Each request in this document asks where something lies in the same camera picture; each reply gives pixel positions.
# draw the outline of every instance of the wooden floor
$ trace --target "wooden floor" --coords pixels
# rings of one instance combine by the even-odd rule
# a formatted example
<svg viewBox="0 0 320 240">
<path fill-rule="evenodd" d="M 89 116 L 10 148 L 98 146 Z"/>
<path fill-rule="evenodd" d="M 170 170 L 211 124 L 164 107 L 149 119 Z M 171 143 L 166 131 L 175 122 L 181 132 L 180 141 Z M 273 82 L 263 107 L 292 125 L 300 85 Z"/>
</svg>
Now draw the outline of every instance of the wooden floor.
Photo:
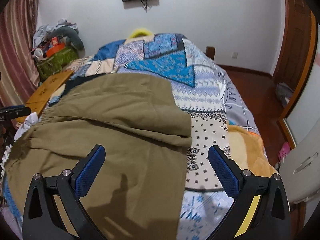
<svg viewBox="0 0 320 240">
<path fill-rule="evenodd" d="M 276 86 L 267 76 L 227 70 L 242 99 L 252 112 L 263 139 L 269 163 L 274 166 L 285 138 L 277 124 L 282 105 L 276 99 Z"/>
</svg>

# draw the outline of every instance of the yellow stripe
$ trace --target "yellow stripe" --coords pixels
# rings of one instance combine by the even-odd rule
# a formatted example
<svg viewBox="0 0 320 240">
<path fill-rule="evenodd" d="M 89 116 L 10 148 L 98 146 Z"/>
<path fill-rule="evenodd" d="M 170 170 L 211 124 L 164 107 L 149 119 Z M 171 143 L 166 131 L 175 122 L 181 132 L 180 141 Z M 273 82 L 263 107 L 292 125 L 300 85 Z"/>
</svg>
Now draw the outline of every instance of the yellow stripe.
<svg viewBox="0 0 320 240">
<path fill-rule="evenodd" d="M 256 212 L 256 209 L 258 207 L 260 197 L 261 197 L 261 195 L 253 197 L 250 208 L 249 208 L 249 210 L 248 210 L 248 212 L 242 222 L 242 225 L 240 226 L 238 232 L 236 233 L 235 237 L 242 235 L 243 233 L 245 233 L 247 231 L 247 229 L 251 223 L 251 220 L 254 216 L 254 213 Z"/>
</svg>

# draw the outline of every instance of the wall outlet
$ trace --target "wall outlet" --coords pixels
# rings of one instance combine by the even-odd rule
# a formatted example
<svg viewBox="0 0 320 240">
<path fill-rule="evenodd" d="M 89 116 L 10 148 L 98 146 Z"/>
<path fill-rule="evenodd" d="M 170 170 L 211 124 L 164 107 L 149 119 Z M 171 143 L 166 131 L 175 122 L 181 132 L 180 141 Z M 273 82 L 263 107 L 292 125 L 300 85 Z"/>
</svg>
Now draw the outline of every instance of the wall outlet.
<svg viewBox="0 0 320 240">
<path fill-rule="evenodd" d="M 232 53 L 232 58 L 237 58 L 238 57 L 238 53 L 237 52 L 233 52 Z"/>
</svg>

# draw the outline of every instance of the bed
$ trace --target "bed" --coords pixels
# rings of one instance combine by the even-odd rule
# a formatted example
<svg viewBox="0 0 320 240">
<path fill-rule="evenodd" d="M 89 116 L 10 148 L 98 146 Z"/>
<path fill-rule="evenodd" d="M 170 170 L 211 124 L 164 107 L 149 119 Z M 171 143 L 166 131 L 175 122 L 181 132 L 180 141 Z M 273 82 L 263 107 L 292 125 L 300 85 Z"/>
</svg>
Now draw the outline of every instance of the bed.
<svg viewBox="0 0 320 240">
<path fill-rule="evenodd" d="M 207 239 L 227 214 L 233 199 L 223 191 L 214 171 L 206 168 L 203 152 L 218 144 L 231 158 L 229 125 L 259 137 L 252 113 L 227 73 L 185 36 L 174 33 L 115 41 L 66 69 L 74 71 L 71 81 L 104 73 L 143 73 L 170 81 L 176 105 L 188 112 L 192 120 L 192 146 L 187 152 L 186 190 L 176 239 Z M 64 89 L 52 96 L 50 107 L 59 103 Z M 10 185 L 6 180 L 3 185 L 10 211 L 21 225 L 21 213 L 11 196 Z"/>
</svg>

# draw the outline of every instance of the blue gripper pad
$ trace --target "blue gripper pad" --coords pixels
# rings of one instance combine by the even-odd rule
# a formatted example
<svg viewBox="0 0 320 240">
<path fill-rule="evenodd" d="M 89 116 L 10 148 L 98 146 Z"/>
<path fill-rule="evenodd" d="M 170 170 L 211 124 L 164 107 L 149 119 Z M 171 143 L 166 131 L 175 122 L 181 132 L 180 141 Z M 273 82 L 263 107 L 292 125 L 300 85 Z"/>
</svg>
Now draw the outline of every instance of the blue gripper pad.
<svg viewBox="0 0 320 240">
<path fill-rule="evenodd" d="M 239 181 L 214 146 L 209 148 L 208 157 L 226 194 L 231 198 L 237 198 L 239 195 Z"/>
<path fill-rule="evenodd" d="M 94 179 L 96 178 L 101 166 L 106 158 L 103 146 L 100 146 L 93 154 L 87 165 L 83 168 L 75 181 L 75 197 L 77 199 L 87 195 Z"/>
</svg>

